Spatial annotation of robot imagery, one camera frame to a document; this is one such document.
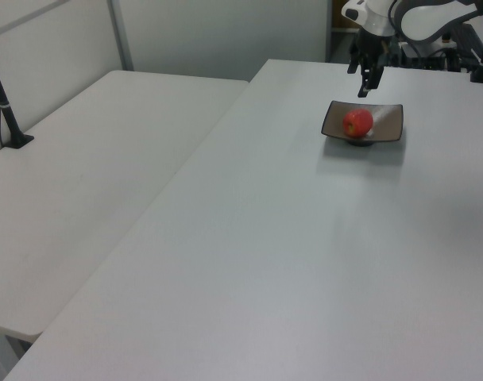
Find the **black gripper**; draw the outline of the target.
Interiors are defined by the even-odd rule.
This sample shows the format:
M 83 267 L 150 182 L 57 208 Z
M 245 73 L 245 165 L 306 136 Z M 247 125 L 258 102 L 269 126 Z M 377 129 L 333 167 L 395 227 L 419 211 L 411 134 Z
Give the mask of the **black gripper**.
M 359 29 L 350 44 L 350 61 L 348 74 L 355 74 L 361 67 L 361 87 L 357 93 L 359 98 L 366 98 L 371 90 L 379 87 L 384 67 L 378 62 L 388 47 L 392 36 L 374 35 L 365 29 Z

